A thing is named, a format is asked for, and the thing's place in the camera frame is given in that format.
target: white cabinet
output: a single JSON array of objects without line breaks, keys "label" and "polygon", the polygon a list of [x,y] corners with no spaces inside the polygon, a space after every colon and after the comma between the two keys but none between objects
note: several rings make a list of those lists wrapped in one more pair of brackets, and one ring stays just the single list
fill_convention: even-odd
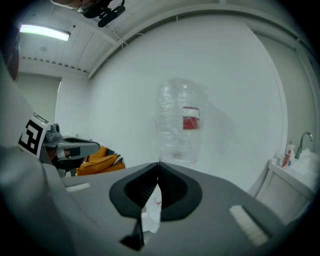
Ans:
[{"label": "white cabinet", "polygon": [[269,207],[286,225],[308,208],[315,193],[272,160],[256,199]]}]

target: small bottle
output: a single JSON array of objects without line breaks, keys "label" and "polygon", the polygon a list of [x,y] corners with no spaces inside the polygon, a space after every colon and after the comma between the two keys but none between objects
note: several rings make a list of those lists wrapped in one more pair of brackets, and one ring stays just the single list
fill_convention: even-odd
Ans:
[{"label": "small bottle", "polygon": [[292,164],[292,160],[295,157],[294,149],[295,149],[295,145],[291,145],[291,153],[290,153],[290,159],[289,159],[288,166],[290,166]]},{"label": "small bottle", "polygon": [[291,156],[292,156],[292,152],[294,150],[295,146],[292,145],[292,141],[289,142],[289,145],[287,146],[286,148],[286,154],[284,156],[284,160],[283,160],[283,163],[282,163],[282,168],[283,169],[287,169],[288,165],[289,165],[289,162],[291,160]]}]

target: white strip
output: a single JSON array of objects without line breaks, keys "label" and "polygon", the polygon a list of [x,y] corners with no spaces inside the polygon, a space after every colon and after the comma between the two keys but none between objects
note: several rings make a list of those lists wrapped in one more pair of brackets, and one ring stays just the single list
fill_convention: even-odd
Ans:
[{"label": "white strip", "polygon": [[241,205],[234,205],[229,211],[254,246],[261,246],[268,241],[267,235],[259,228]]},{"label": "white strip", "polygon": [[71,192],[75,192],[75,191],[85,190],[85,189],[88,189],[90,187],[91,187],[90,183],[86,182],[86,183],[82,183],[82,184],[79,184],[79,185],[67,186],[66,187],[66,191],[71,193]]},{"label": "white strip", "polygon": [[22,24],[21,28],[20,28],[20,32],[47,36],[47,37],[51,37],[51,38],[60,39],[63,41],[69,40],[69,34],[63,33],[61,31],[57,31],[57,30],[54,30],[51,28],[47,28],[44,26]]}]

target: plastic bottle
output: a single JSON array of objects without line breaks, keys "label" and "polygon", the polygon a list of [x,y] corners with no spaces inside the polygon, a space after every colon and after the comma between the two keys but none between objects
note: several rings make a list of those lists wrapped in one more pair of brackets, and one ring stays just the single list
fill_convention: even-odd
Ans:
[{"label": "plastic bottle", "polygon": [[207,101],[206,87],[190,80],[174,78],[160,86],[156,108],[159,161],[196,163]]}]

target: ceiling light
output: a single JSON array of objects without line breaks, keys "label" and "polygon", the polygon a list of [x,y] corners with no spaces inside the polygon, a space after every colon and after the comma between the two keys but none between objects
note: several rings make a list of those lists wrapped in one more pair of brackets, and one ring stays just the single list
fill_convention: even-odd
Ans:
[{"label": "ceiling light", "polygon": [[48,26],[39,26],[39,25],[32,25],[32,24],[22,24],[20,27],[21,33],[31,33],[37,35],[43,35],[51,38],[60,39],[63,41],[68,41],[69,36],[71,35],[70,32],[56,29],[53,27]]}]

